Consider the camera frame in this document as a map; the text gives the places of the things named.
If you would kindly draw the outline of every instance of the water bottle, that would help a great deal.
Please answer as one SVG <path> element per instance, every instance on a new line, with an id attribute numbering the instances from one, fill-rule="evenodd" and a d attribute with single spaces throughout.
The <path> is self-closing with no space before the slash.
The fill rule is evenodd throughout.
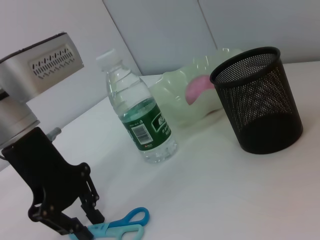
<path id="1" fill-rule="evenodd" d="M 115 49 L 96 61 L 106 72 L 110 103 L 144 159 L 158 163 L 170 158 L 177 143 L 147 85 L 122 64 Z"/>

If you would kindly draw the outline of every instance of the ventilation grille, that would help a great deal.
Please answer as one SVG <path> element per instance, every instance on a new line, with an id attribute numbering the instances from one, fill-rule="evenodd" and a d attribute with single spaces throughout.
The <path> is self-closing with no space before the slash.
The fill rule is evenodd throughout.
<path id="1" fill-rule="evenodd" d="M 38 78 L 44 79 L 71 65 L 75 61 L 72 52 L 67 46 L 58 48 L 48 55 L 33 60 L 30 67 Z"/>

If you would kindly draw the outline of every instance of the blue scissors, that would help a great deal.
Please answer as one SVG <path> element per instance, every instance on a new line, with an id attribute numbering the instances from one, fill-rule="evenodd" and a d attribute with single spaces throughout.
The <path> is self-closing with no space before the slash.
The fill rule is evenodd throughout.
<path id="1" fill-rule="evenodd" d="M 143 219 L 130 221 L 138 213 L 144 213 Z M 115 238 L 116 240 L 121 240 L 125 233 L 137 232 L 133 240 L 140 240 L 145 232 L 143 226 L 147 225 L 149 219 L 150 214 L 148 209 L 145 207 L 137 207 L 120 220 L 91 225 L 88 226 L 88 230 L 93 234 L 95 239 Z M 78 240 L 74 234 L 70 234 L 69 237 L 72 240 Z"/>

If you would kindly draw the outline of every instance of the white tabletop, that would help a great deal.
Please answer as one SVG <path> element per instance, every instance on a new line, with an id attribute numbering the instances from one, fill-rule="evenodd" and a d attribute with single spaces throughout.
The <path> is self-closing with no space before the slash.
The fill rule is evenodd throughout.
<path id="1" fill-rule="evenodd" d="M 243 151 L 220 110 L 173 129 L 176 155 L 149 164 L 107 99 L 67 125 L 54 145 L 69 163 L 90 165 L 97 208 L 108 222 L 136 207 L 149 209 L 145 240 L 319 239 L 320 62 L 285 70 L 304 132 L 280 152 Z M 0 172 L 0 193 L 0 239 L 62 238 L 29 220 L 33 196 L 11 166 Z M 66 214 L 90 224 L 78 200 Z"/>

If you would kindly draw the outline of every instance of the robotic arm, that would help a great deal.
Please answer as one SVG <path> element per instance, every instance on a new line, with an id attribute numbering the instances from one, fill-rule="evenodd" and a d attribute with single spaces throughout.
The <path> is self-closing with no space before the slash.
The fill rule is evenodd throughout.
<path id="1" fill-rule="evenodd" d="M 79 240 L 93 235 L 62 211 L 77 198 L 92 224 L 105 218 L 86 163 L 68 164 L 39 127 L 27 102 L 83 68 L 76 46 L 63 32 L 0 60 L 0 149 L 33 193 L 29 218 Z"/>

